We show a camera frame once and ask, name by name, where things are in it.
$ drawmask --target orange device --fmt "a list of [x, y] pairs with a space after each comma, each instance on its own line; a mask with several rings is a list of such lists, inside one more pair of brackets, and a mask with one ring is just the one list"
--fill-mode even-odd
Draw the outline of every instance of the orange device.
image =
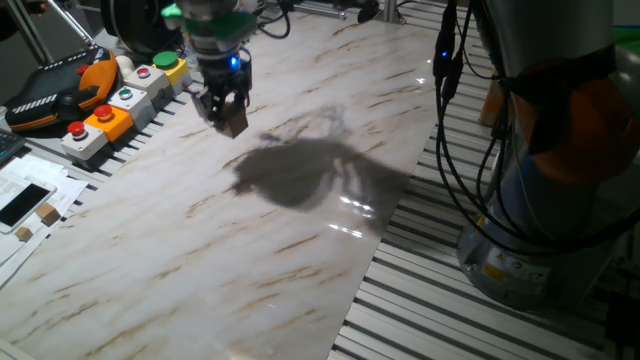
[[104, 131], [110, 142], [116, 141], [122, 134], [133, 127], [131, 115], [111, 105], [98, 106], [93, 110], [93, 115], [89, 116], [84, 123]]
[[41, 67], [4, 104], [7, 124], [20, 132], [58, 121], [83, 120], [105, 103], [117, 74], [113, 53], [96, 46]]

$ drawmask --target cable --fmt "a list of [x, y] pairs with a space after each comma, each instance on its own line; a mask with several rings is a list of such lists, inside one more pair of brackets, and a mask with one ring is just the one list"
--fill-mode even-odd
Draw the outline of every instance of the cable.
[[284, 14], [284, 21], [287, 23], [287, 30], [285, 30], [284, 34], [282, 35], [276, 35], [276, 34], [270, 33], [269, 31], [265, 30], [262, 26], [259, 26], [258, 30], [262, 31], [263, 33], [265, 33], [265, 35], [267, 35], [270, 38], [284, 39], [287, 36], [289, 36], [289, 33], [291, 32], [291, 21], [289, 21], [289, 15]]
[[[469, 17], [470, 17], [470, 14], [467, 13], [467, 20], [465, 21], [465, 30], [463, 31], [463, 38], [461, 40], [462, 44], [464, 44], [466, 32], [468, 30]], [[459, 50], [458, 55], [456, 55], [456, 58], [458, 59], [461, 58], [460, 51], [461, 50]], [[506, 226], [501, 224], [499, 221], [497, 221], [497, 219], [495, 219], [495, 217], [493, 217], [488, 211], [486, 212], [482, 211], [483, 209], [481, 209], [481, 207], [478, 206], [478, 203], [475, 201], [473, 196], [469, 193], [468, 189], [462, 182], [462, 179], [458, 175], [455, 169], [455, 165], [451, 160], [451, 157], [447, 148], [446, 135], [444, 130], [444, 117], [445, 117], [445, 112], [446, 112], [448, 102], [455, 94], [455, 90], [457, 88], [457, 82], [459, 81], [459, 77], [461, 74], [461, 72], [459, 71], [459, 68], [454, 67], [453, 69], [457, 70], [455, 73], [453, 73], [453, 76], [451, 72], [449, 73], [449, 76], [447, 76], [447, 82], [453, 85], [450, 85], [448, 87], [449, 94], [447, 94], [447, 96], [444, 98], [441, 91], [443, 77], [436, 76], [436, 105], [437, 105], [437, 111], [438, 111], [438, 136], [436, 137], [436, 161], [438, 164], [438, 170], [440, 172], [440, 176], [442, 177], [442, 181], [447, 189], [447, 192], [449, 193], [449, 196], [458, 207], [458, 210], [460, 211], [460, 213], [476, 229], [476, 231], [482, 234], [486, 239], [488, 239], [495, 246], [503, 248], [514, 254], [520, 254], [520, 255], [526, 255], [526, 256], [550, 256], [550, 255], [561, 255], [561, 254], [573, 253], [576, 251], [602, 245], [607, 241], [616, 239], [618, 236], [622, 235], [622, 233], [627, 231], [633, 224], [640, 221], [640, 208], [639, 208], [633, 211], [627, 218], [621, 219], [589, 236], [586, 236], [580, 239], [573, 239], [571, 241], [566, 239], [566, 241], [564, 242], [555, 242], [553, 241], [553, 239], [549, 239], [549, 238], [538, 238], [538, 239], [532, 239], [530, 237], [523, 238], [522, 236], [515, 234], [513, 230], [507, 228]], [[480, 225], [478, 225], [475, 221], [473, 221], [473, 219], [470, 217], [467, 211], [462, 207], [456, 195], [454, 194], [453, 189], [451, 188], [451, 185], [449, 184], [449, 181], [446, 178], [444, 167], [442, 165], [442, 156], [440, 151], [441, 147], [442, 147], [442, 150], [444, 151], [445, 159], [447, 160], [447, 164], [449, 165], [451, 173], [453, 174], [456, 182], [458, 182], [458, 185], [460, 185], [465, 196], [467, 196], [467, 198], [474, 204], [474, 206], [478, 208], [478, 210], [480, 210], [482, 215], [484, 215], [489, 221], [491, 221], [496, 226], [498, 226], [501, 230], [505, 231], [509, 235], [513, 236], [514, 238], [522, 242], [529, 243], [529, 245], [532, 245], [532, 246], [537, 246], [537, 247], [546, 246], [546, 247], [554, 248], [556, 250], [542, 251], [542, 252], [523, 252], [520, 250], [515, 250], [513, 248], [505, 246], [504, 244], [501, 244], [500, 242], [496, 241], [486, 231], [484, 231], [484, 229], [482, 229]]]
[[484, 236], [487, 240], [489, 240], [493, 245], [507, 250], [511, 253], [514, 254], [519, 254], [519, 255], [524, 255], [524, 256], [548, 256], [548, 255], [558, 255], [560, 254], [560, 252], [554, 251], [554, 252], [526, 252], [526, 251], [520, 251], [520, 250], [516, 250], [513, 249], [509, 246], [505, 246], [503, 244], [501, 244], [500, 242], [498, 242], [496, 239], [494, 239], [491, 235], [489, 235], [480, 225], [478, 225], [476, 223], [476, 221], [474, 221], [471, 216], [469, 215], [469, 213], [467, 213], [467, 210], [465, 210], [465, 208], [462, 206], [462, 204], [460, 203], [460, 201], [458, 200], [456, 194], [453, 192], [453, 188], [451, 187], [451, 185], [449, 184], [449, 181], [447, 180], [447, 175], [444, 172], [444, 167], [442, 166], [442, 156], [440, 154], [440, 146], [442, 145], [442, 137], [441, 135], [444, 135], [444, 114], [447, 111], [447, 104], [442, 105], [441, 103], [441, 94], [440, 94], [440, 86], [436, 85], [436, 107], [437, 107], [437, 111], [438, 111], [438, 136], [436, 136], [436, 162], [438, 164], [438, 171], [440, 172], [440, 177], [442, 178], [442, 182], [445, 185], [445, 188], [447, 189], [447, 192], [449, 193], [449, 197], [451, 197], [451, 200], [453, 200], [453, 203], [456, 205], [456, 207], [458, 208], [458, 211], [465, 217], [465, 219], [469, 222], [469, 224], [471, 224], [475, 230], [480, 233], [482, 236]]
[[478, 170], [478, 176], [476, 177], [476, 196], [482, 205], [482, 209], [487, 211], [487, 204], [484, 201], [484, 196], [482, 195], [482, 189], [480, 188], [480, 183], [482, 182], [482, 174], [484, 173], [484, 168], [487, 166], [487, 161], [489, 160], [489, 156], [491, 155], [491, 151], [493, 151], [493, 147], [496, 145], [497, 138], [492, 138], [487, 151], [485, 151], [484, 156], [482, 157], [482, 162], [480, 163], [480, 169]]
[[280, 16], [275, 17], [275, 18], [273, 18], [273, 19], [267, 19], [267, 20], [265, 20], [265, 21], [260, 21], [260, 22], [258, 23], [258, 26], [264, 26], [264, 25], [267, 25], [267, 24], [274, 23], [274, 22], [276, 22], [276, 21], [278, 21], [278, 20], [282, 19], [282, 18], [284, 17], [284, 15], [285, 15], [285, 14], [284, 14], [284, 13], [282, 13], [282, 14], [280, 14]]
[[[282, 14], [280, 14], [278, 17], [274, 18], [274, 19], [269, 19], [267, 21], [261, 21], [258, 23], [258, 30], [262, 31], [265, 35], [269, 36], [270, 38], [273, 39], [284, 39], [287, 36], [289, 36], [289, 33], [291, 33], [291, 21], [289, 20], [289, 9], [285, 7], [284, 3], [282, 2], [282, 0], [278, 0], [278, 6], [280, 7], [280, 10], [282, 10]], [[284, 18], [284, 21], [287, 24], [287, 29], [285, 30], [284, 34], [282, 35], [277, 35], [274, 33], [271, 33], [267, 30], [264, 29], [264, 27], [268, 24], [272, 24], [280, 19]]]
[[399, 8], [399, 7], [401, 7], [401, 6], [407, 5], [407, 4], [422, 4], [422, 5], [427, 5], [427, 4], [425, 4], [425, 3], [423, 3], [423, 2], [420, 2], [420, 1], [415, 1], [415, 0], [405, 0], [405, 1], [402, 1], [400, 4], [396, 5], [396, 9], [397, 9], [397, 8]]
[[[471, 11], [469, 11], [467, 13], [467, 18], [465, 20], [465, 30], [468, 29], [469, 26], [469, 22], [471, 20]], [[461, 39], [461, 46], [464, 46], [465, 43], [465, 38], [463, 37]], [[460, 51], [458, 51], [458, 54], [456, 55], [457, 60], [461, 61], [461, 55], [460, 55]], [[460, 66], [455, 67], [455, 70], [457, 70], [458, 72], [461, 70]], [[437, 90], [437, 94], [436, 96], [438, 97], [438, 101], [441, 102], [441, 105], [443, 108], [446, 109], [448, 102], [450, 100], [450, 97], [453, 97], [453, 94], [455, 94], [455, 89], [457, 87], [456, 84], [456, 76], [457, 75], [449, 75], [447, 76], [447, 81], [445, 82], [444, 86], [443, 86], [443, 92], [445, 94], [449, 94], [448, 96], [444, 96], [442, 95], [442, 92], [440, 89], [438, 89], [438, 79], [436, 79], [436, 90]], [[482, 206], [478, 203], [478, 201], [475, 199], [475, 197], [473, 195], [471, 195], [471, 193], [469, 192], [469, 189], [467, 188], [467, 186], [464, 184], [464, 182], [462, 181], [462, 179], [460, 178], [460, 175], [458, 174], [458, 171], [455, 167], [455, 165], [453, 164], [453, 160], [451, 159], [451, 155], [449, 154], [449, 149], [448, 149], [448, 145], [447, 145], [447, 141], [446, 141], [446, 135], [444, 133], [444, 114], [442, 114], [443, 117], [443, 121], [441, 124], [441, 129], [438, 129], [438, 134], [439, 137], [441, 137], [441, 144], [442, 144], [442, 150], [444, 152], [444, 156], [445, 159], [447, 160], [447, 164], [449, 165], [449, 170], [451, 171], [454, 179], [456, 180], [456, 182], [458, 183], [458, 186], [460, 186], [460, 189], [462, 190], [462, 192], [464, 193], [464, 195], [469, 199], [469, 201], [478, 209], [482, 212], [482, 214], [487, 217], [491, 222], [493, 222], [494, 224], [496, 224], [496, 226], [498, 226], [502, 231], [506, 232], [507, 234], [520, 239], [523, 242], [532, 244], [532, 245], [539, 245], [540, 244], [540, 240], [539, 239], [535, 239], [533, 237], [530, 236], [526, 236], [526, 234], [523, 233], [518, 233], [517, 231], [514, 231], [513, 229], [508, 228], [506, 225], [504, 225], [501, 221], [499, 221], [498, 219], [496, 219], [492, 214], [490, 214], [488, 211], [482, 211]], [[545, 245], [555, 248], [557, 246], [557, 244], [555, 243], [550, 243], [550, 242], [545, 242]]]
[[[460, 23], [458, 23], [458, 18], [456, 18], [456, 26], [458, 27], [458, 32], [460, 33], [460, 36], [462, 36], [462, 29], [460, 29]], [[473, 66], [471, 66], [471, 62], [469, 61], [469, 57], [467, 56], [467, 50], [463, 47], [462, 48], [462, 54], [464, 55], [464, 60], [467, 62], [467, 66], [469, 67], [469, 69], [471, 69], [471, 72], [481, 78], [481, 79], [485, 79], [485, 80], [500, 80], [500, 76], [486, 76], [486, 75], [480, 75], [476, 69], [473, 68]]]

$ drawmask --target red button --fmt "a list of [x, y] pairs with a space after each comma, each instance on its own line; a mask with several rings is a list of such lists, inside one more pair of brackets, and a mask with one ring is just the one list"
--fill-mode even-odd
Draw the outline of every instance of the red button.
[[76, 69], [76, 72], [78, 73], [78, 75], [82, 76], [82, 74], [84, 74], [84, 72], [87, 71], [88, 69], [89, 69], [89, 65], [84, 64], [80, 66], [78, 69]]
[[138, 74], [138, 77], [141, 79], [144, 79], [146, 77], [149, 77], [150, 73], [149, 73], [149, 69], [147, 68], [140, 68], [136, 71], [136, 74]]
[[74, 121], [67, 126], [67, 130], [73, 136], [80, 136], [84, 134], [84, 123], [82, 121]]
[[100, 105], [93, 110], [93, 115], [97, 116], [100, 120], [107, 120], [113, 113], [113, 109], [109, 105]]

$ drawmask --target marble surface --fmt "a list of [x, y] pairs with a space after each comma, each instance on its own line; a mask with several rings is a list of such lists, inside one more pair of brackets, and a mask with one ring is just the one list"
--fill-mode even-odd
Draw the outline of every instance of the marble surface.
[[435, 34], [296, 15], [254, 37], [249, 129], [187, 104], [0, 290], [0, 338], [37, 359], [326, 359], [434, 126]]

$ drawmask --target smartphone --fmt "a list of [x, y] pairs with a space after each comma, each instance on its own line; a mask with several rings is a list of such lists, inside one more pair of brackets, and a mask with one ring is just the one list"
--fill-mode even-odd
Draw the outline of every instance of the smartphone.
[[56, 192], [56, 187], [27, 178], [20, 181], [17, 194], [0, 209], [0, 233], [9, 234]]

